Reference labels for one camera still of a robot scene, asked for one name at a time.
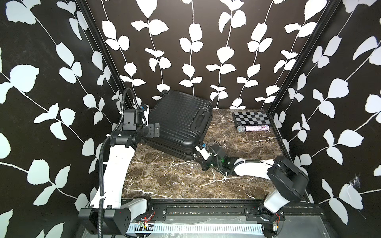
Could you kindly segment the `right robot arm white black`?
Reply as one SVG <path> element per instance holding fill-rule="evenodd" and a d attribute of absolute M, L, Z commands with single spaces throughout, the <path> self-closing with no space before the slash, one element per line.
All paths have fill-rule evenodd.
<path fill-rule="evenodd" d="M 204 170 L 215 168 L 225 177 L 250 176 L 270 180 L 275 189 L 258 208 L 263 217 L 279 213 L 290 202 L 301 201 L 309 182 L 308 175 L 284 156 L 264 161 L 229 157 L 219 143 L 204 143 L 195 149 L 196 155 L 202 157 L 200 164 Z"/>

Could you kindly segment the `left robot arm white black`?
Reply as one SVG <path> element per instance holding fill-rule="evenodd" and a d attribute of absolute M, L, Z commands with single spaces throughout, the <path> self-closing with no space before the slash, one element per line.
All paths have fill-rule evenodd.
<path fill-rule="evenodd" d="M 122 203 L 122 191 L 130 162 L 143 138 L 159 136 L 160 124 L 148 122 L 149 108 L 141 106 L 121 113 L 119 123 L 102 143 L 98 167 L 99 189 L 78 219 L 92 235 L 125 235 L 130 223 L 139 219 L 143 227 L 155 216 L 150 198 Z"/>

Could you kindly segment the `black ribbed hard-shell suitcase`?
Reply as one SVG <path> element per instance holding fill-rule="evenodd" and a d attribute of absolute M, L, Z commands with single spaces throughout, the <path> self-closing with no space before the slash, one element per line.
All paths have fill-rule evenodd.
<path fill-rule="evenodd" d="M 146 144 L 179 159 L 190 161 L 203 142 L 212 121 L 212 103 L 180 91 L 162 93 L 149 113 L 149 123 L 160 124 L 159 137 Z"/>

